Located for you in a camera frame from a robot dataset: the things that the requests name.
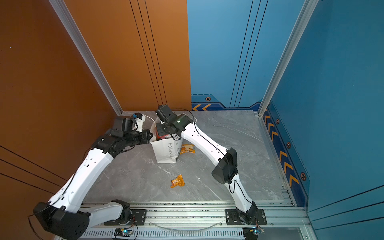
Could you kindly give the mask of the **white paper bag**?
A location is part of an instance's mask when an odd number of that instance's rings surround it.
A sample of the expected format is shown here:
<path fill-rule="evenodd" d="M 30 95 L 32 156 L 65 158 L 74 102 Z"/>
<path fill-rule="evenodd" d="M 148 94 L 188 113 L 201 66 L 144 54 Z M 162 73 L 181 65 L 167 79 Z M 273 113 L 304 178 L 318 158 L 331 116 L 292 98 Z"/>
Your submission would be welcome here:
<path fill-rule="evenodd" d="M 158 164 L 175 164 L 180 155 L 184 139 L 176 135 L 174 137 L 176 140 L 172 137 L 166 137 L 160 140 L 157 137 L 156 127 L 156 124 L 160 122 L 159 118 L 156 118 L 150 128 L 150 132 L 153 134 L 153 137 L 150 139 L 150 144 L 154 150 L 156 161 Z"/>

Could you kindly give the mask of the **small orange snack packet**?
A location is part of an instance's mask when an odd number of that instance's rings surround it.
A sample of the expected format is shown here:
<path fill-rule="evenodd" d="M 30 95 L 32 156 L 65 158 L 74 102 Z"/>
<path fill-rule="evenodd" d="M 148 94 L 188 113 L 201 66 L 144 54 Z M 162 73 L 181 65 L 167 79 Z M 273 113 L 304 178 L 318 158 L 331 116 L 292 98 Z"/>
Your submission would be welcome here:
<path fill-rule="evenodd" d="M 180 154 L 185 154 L 185 153 L 191 153 L 195 154 L 195 146 L 194 145 L 182 145 Z"/>

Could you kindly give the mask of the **small orange candy wrapper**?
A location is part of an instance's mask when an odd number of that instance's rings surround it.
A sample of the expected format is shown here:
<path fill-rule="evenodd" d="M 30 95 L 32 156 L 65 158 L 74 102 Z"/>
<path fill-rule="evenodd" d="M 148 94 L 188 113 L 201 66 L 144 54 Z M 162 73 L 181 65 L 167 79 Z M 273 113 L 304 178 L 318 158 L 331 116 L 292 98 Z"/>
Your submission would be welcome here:
<path fill-rule="evenodd" d="M 179 187 L 185 186 L 185 181 L 182 175 L 178 175 L 175 179 L 171 180 L 171 188 L 175 188 L 177 186 Z"/>

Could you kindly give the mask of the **red snack packet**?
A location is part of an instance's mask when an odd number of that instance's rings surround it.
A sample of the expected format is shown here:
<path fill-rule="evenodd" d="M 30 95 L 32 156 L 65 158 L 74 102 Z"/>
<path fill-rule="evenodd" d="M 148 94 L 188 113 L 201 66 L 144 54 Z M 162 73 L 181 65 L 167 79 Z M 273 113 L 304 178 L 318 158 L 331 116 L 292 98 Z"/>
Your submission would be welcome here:
<path fill-rule="evenodd" d="M 165 139 L 171 139 L 171 135 L 164 135 L 164 136 L 157 136 L 157 141 L 165 140 Z"/>

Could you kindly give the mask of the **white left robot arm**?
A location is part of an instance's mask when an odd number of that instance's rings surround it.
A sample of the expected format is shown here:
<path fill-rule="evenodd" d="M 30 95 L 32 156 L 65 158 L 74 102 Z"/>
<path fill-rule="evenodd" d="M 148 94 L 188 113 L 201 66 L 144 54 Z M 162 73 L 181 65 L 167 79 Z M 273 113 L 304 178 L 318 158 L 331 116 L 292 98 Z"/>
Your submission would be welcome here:
<path fill-rule="evenodd" d="M 39 202 L 33 215 L 42 228 L 64 240 L 77 240 L 87 229 L 114 221 L 126 225 L 133 221 L 130 204 L 113 200 L 107 204 L 82 208 L 83 200 L 104 169 L 121 153 L 136 145 L 149 144 L 153 134 L 143 125 L 146 116 L 118 116 L 113 127 L 97 138 L 76 172 L 46 203 Z"/>

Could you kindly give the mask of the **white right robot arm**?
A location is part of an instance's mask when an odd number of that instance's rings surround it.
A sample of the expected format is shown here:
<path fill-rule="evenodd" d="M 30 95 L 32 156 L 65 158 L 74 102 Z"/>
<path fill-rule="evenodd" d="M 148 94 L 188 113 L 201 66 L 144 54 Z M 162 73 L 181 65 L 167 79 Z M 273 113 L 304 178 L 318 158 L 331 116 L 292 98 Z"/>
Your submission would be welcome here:
<path fill-rule="evenodd" d="M 256 225 L 259 209 L 241 182 L 237 151 L 219 145 L 200 130 L 194 119 L 186 114 L 177 115 L 168 105 L 158 106 L 156 115 L 160 119 L 160 123 L 157 124 L 159 135 L 171 135 L 172 137 L 177 135 L 202 151 L 215 166 L 212 171 L 213 178 L 229 190 L 242 223 Z"/>

